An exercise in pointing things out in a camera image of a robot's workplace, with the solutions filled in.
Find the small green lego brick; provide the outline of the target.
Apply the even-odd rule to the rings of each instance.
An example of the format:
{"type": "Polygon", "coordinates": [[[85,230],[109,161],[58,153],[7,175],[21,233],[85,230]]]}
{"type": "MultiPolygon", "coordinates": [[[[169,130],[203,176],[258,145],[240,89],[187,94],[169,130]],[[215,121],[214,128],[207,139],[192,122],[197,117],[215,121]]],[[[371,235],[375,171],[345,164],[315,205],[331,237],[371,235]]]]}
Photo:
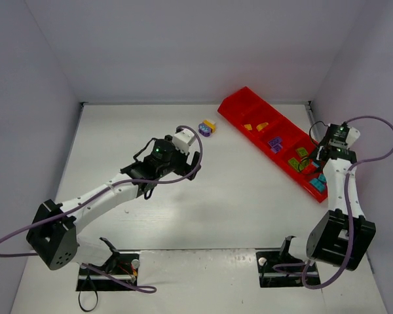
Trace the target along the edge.
{"type": "Polygon", "coordinates": [[[305,158],[309,155],[308,151],[304,147],[299,147],[295,151],[300,158],[305,158]]]}

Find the cyan square lego brick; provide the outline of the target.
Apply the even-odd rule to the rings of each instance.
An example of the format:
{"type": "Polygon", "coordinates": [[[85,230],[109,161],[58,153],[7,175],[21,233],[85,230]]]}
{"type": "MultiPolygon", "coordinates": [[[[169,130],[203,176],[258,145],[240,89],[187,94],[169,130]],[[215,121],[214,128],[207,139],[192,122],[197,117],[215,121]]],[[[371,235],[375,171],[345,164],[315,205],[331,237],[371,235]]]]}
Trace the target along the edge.
{"type": "Polygon", "coordinates": [[[320,181],[317,178],[313,178],[312,180],[309,181],[309,183],[319,192],[322,193],[326,189],[326,184],[320,181]]]}

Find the green long lego brick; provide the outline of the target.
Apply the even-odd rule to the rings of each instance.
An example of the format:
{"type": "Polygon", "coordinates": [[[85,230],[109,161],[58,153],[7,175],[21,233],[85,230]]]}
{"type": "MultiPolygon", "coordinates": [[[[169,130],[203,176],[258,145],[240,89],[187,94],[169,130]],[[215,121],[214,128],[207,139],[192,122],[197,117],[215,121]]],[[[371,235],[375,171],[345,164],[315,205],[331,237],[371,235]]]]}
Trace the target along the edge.
{"type": "Polygon", "coordinates": [[[288,164],[297,172],[301,171],[301,164],[296,158],[290,158],[288,164]]]}

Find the purple rectangular lego brick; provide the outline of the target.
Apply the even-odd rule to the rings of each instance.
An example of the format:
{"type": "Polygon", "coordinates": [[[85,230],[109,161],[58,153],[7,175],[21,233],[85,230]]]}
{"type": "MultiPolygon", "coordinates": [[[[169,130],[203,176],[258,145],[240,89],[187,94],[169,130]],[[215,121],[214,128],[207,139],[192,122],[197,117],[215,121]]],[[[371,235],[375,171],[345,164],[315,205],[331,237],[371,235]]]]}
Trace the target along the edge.
{"type": "Polygon", "coordinates": [[[274,147],[274,146],[276,146],[276,145],[279,145],[281,142],[282,142],[281,137],[275,137],[275,138],[271,139],[271,140],[268,142],[268,144],[269,144],[270,147],[274,147]]]}

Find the purple half-round lego brick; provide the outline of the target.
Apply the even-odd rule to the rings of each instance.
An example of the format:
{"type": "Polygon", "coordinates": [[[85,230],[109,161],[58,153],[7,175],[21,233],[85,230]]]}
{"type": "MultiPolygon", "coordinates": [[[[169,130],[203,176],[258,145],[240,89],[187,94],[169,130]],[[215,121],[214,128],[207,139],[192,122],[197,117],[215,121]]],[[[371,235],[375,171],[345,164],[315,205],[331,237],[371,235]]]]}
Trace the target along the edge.
{"type": "Polygon", "coordinates": [[[271,148],[271,151],[275,154],[277,154],[278,152],[280,152],[282,150],[282,145],[276,145],[274,147],[271,148]]]}

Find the orange curved lego brick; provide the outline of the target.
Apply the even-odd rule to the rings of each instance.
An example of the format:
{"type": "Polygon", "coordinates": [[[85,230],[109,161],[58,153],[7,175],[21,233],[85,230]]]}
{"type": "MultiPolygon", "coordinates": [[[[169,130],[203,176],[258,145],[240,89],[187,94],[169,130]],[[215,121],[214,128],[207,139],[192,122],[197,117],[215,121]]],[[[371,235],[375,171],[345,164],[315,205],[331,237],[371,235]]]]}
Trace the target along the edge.
{"type": "Polygon", "coordinates": [[[261,131],[261,130],[263,130],[264,128],[266,128],[268,125],[269,125],[268,122],[260,123],[260,124],[258,124],[258,125],[256,126],[256,130],[257,130],[257,131],[261,131]]]}

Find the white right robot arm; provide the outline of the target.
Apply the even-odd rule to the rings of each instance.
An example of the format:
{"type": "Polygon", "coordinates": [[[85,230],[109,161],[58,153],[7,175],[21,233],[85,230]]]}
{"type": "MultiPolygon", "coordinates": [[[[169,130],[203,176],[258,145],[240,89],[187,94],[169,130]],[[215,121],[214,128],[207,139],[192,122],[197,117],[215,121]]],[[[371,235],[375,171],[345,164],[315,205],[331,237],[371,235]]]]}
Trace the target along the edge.
{"type": "Polygon", "coordinates": [[[375,224],[366,220],[358,201],[355,169],[357,162],[350,146],[360,132],[348,126],[329,124],[318,148],[310,154],[323,166],[328,211],[305,239],[289,235],[279,252],[281,263],[302,263],[311,259],[341,266],[348,255],[346,270],[354,271],[376,233],[375,224]]]}

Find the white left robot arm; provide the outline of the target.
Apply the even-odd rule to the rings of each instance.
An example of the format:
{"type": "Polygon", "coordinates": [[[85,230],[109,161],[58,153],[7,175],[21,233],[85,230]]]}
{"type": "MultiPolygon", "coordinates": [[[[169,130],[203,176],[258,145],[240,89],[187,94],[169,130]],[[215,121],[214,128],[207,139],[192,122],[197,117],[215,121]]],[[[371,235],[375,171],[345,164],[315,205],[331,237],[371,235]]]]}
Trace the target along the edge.
{"type": "Polygon", "coordinates": [[[189,149],[200,138],[182,129],[162,139],[153,138],[151,153],[135,159],[112,179],[96,189],[62,203],[43,202],[33,219],[34,228],[26,239],[50,270],[70,262],[90,264],[111,273],[121,259],[118,249],[106,238],[87,240],[82,231],[100,216],[117,206],[143,197],[148,200],[164,177],[174,173],[180,179],[193,180],[200,169],[202,154],[189,149]]]}

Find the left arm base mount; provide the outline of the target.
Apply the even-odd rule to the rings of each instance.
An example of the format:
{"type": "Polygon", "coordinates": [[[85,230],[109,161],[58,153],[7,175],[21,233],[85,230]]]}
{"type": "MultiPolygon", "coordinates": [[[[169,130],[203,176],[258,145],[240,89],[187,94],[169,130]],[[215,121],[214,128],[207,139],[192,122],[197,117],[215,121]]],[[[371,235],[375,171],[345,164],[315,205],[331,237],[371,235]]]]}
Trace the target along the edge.
{"type": "MultiPolygon", "coordinates": [[[[134,251],[122,252],[106,238],[101,237],[100,242],[105,249],[109,249],[111,256],[101,266],[92,266],[110,274],[114,278],[130,286],[137,286],[138,268],[140,267],[140,253],[134,251]]],[[[130,287],[124,287],[104,275],[100,275],[86,268],[79,268],[76,291],[82,292],[114,292],[132,291],[130,287]]]]}

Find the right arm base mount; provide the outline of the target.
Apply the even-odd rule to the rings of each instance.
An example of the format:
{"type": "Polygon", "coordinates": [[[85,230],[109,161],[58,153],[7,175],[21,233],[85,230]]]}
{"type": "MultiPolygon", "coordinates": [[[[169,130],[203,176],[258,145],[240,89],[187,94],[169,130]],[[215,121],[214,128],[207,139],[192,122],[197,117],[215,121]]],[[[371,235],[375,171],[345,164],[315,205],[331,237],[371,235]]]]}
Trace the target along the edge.
{"type": "Polygon", "coordinates": [[[305,243],[290,235],[279,248],[256,249],[257,271],[261,288],[302,287],[305,268],[305,243]]]}

